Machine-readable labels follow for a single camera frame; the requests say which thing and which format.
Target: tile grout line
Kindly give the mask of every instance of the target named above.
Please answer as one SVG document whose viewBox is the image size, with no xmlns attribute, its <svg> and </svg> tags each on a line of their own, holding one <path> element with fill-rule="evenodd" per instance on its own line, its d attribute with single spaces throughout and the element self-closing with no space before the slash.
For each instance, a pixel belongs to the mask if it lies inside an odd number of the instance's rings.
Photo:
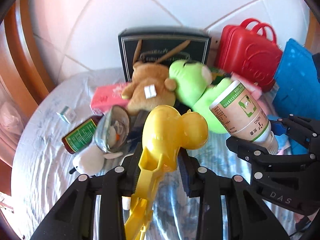
<svg viewBox="0 0 320 240">
<path fill-rule="evenodd" d="M 214 21 L 213 23 L 211 23 L 210 25 L 208 25 L 207 27 L 205 27 L 204 30 L 207 31 L 209 28 L 211 28 L 212 26 L 214 26 L 215 24 L 217 24 L 217 23 L 220 22 L 221 20 L 227 18 L 228 16 L 231 16 L 232 14 L 236 13 L 237 11 L 239 11 L 239 10 L 241 10 L 241 9 L 243 9 L 243 8 L 245 8 L 245 7 L 249 6 L 249 5 L 257 2 L 257 1 L 259 1 L 259 0 L 252 0 L 251 2 L 246 3 L 246 4 L 238 7 L 237 9 L 231 11 L 230 13 L 224 15 L 223 17 L 219 18 L 218 20 Z"/>
<path fill-rule="evenodd" d="M 177 19 L 177 17 L 175 17 L 166 7 L 164 7 L 160 2 L 158 2 L 157 0 L 151 0 L 153 1 L 156 5 L 158 5 L 164 12 L 166 12 L 167 14 L 170 15 L 170 17 L 172 19 L 174 19 L 178 24 L 180 24 L 181 26 L 184 26 L 183 23 L 181 21 L 179 21 Z"/>
<path fill-rule="evenodd" d="M 70 31 L 69 36 L 68 36 L 68 38 L 67 38 L 67 42 L 66 42 L 66 44 L 65 44 L 65 46 L 64 46 L 64 49 L 63 49 L 63 52 L 62 52 L 62 53 L 63 53 L 63 59 L 62 59 L 62 62 L 61 62 L 61 64 L 60 64 L 59 73 L 58 73 L 58 77 L 57 77 L 57 83 L 58 83 L 59 76 L 60 76 L 60 73 L 61 73 L 61 69 L 62 69 L 62 64 L 63 64 L 64 58 L 67 57 L 67 54 L 66 54 L 66 53 L 67 53 L 67 50 L 68 50 L 68 48 L 69 48 L 72 35 L 73 35 L 73 33 L 74 33 L 75 29 L 76 29 L 77 24 L 79 23 L 80 19 L 82 18 L 82 15 L 83 15 L 84 12 L 86 11 L 86 9 L 87 9 L 87 7 L 89 6 L 89 4 L 91 3 L 91 1 L 92 1 L 92 0 L 88 0 L 88 1 L 86 2 L 86 4 L 84 5 L 84 7 L 82 8 L 81 12 L 79 13 L 79 15 L 78 15 L 78 17 L 77 17 L 77 19 L 76 19 L 73 27 L 71 28 L 71 31 Z"/>
<path fill-rule="evenodd" d="M 76 62 L 77 64 L 79 64 L 81 67 L 85 68 L 86 70 L 92 71 L 91 68 L 87 67 L 86 65 L 82 64 L 80 61 L 74 59 L 73 57 L 69 56 L 69 55 L 65 55 L 65 57 L 67 57 L 68 59 Z"/>
<path fill-rule="evenodd" d="M 271 15 L 270 15 L 269 11 L 268 11 L 267 5 L 266 5 L 264 0 L 261 0 L 261 1 L 262 1 L 262 4 L 263 4 L 263 7 L 265 8 L 266 13 L 267 13 L 267 15 L 269 17 L 270 24 L 271 24 L 271 26 L 273 26 L 272 18 L 271 18 Z"/>
<path fill-rule="evenodd" d="M 32 33 L 34 36 L 36 36 L 37 38 L 39 38 L 40 40 L 42 40 L 42 41 L 44 41 L 44 42 L 46 42 L 46 43 L 48 43 L 48 44 L 50 44 L 55 50 L 57 50 L 58 52 L 60 52 L 61 54 L 62 54 L 62 51 L 58 48 L 58 47 L 56 47 L 53 43 L 51 43 L 50 41 L 47 41 L 45 38 L 43 38 L 43 37 L 40 37 L 38 34 L 36 34 L 36 33 Z"/>
</svg>

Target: white bedsheet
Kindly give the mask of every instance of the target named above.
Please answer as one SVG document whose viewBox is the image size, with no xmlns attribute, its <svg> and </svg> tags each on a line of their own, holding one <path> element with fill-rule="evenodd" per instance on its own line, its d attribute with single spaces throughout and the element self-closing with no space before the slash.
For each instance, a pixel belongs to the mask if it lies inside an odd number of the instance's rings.
<svg viewBox="0 0 320 240">
<path fill-rule="evenodd" d="M 92 115 L 90 98 L 97 86 L 124 81 L 121 69 L 82 73 L 59 85 L 39 106 L 27 124 L 13 162 L 12 196 L 20 230 L 30 239 L 39 223 L 65 190 L 79 175 L 70 175 L 73 156 L 61 143 L 61 138 Z M 75 110 L 76 120 L 70 125 L 59 119 L 58 107 L 67 105 Z M 228 135 L 210 133 L 208 143 L 189 154 L 202 166 L 218 175 L 232 177 L 241 174 L 250 180 L 249 165 L 230 152 L 225 144 Z M 119 164 L 120 159 L 107 160 L 100 175 Z M 186 197 L 179 170 L 166 174 L 159 186 L 153 206 L 154 216 L 147 239 L 195 239 L 199 200 Z M 99 204 L 95 220 L 99 221 Z M 272 205 L 272 210 L 288 233 L 294 232 L 293 213 Z M 224 238 L 227 239 L 227 220 Z M 95 233 L 98 235 L 97 223 Z"/>
</svg>

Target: black box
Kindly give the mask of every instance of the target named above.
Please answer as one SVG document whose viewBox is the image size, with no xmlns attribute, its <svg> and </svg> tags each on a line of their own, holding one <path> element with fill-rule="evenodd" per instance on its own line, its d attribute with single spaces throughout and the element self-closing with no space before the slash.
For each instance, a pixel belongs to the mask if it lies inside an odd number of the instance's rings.
<svg viewBox="0 0 320 240">
<path fill-rule="evenodd" d="M 126 81 L 132 77 L 133 55 L 139 40 L 142 40 L 140 59 L 143 62 L 155 62 L 179 44 L 190 40 L 184 50 L 161 62 L 168 67 L 179 59 L 192 59 L 206 64 L 211 42 L 207 32 L 180 26 L 130 28 L 121 32 L 118 38 Z"/>
</svg>

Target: bottle label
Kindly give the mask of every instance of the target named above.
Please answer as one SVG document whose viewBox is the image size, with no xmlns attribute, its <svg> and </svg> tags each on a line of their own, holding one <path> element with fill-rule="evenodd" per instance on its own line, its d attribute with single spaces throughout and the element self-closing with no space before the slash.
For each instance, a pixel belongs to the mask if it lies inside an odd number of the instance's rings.
<svg viewBox="0 0 320 240">
<path fill-rule="evenodd" d="M 72 131 L 65 138 L 74 152 L 79 152 L 92 141 L 94 131 L 97 126 L 92 119 L 87 120 L 80 125 L 76 130 Z"/>
<path fill-rule="evenodd" d="M 266 114 L 241 83 L 211 112 L 230 135 L 251 142 L 259 138 L 269 124 Z"/>
</svg>

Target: green plush toy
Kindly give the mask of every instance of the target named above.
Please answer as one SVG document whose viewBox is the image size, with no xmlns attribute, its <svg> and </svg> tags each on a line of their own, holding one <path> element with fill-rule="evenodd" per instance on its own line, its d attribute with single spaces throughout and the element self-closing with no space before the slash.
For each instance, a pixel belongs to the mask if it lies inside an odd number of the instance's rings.
<svg viewBox="0 0 320 240">
<path fill-rule="evenodd" d="M 212 86 L 212 73 L 208 67 L 200 62 L 188 60 L 173 62 L 169 68 L 169 78 L 177 83 L 177 99 L 201 114 L 206 119 L 210 131 L 227 133 L 209 106 L 232 83 L 230 78 L 224 78 L 218 85 Z"/>
</svg>

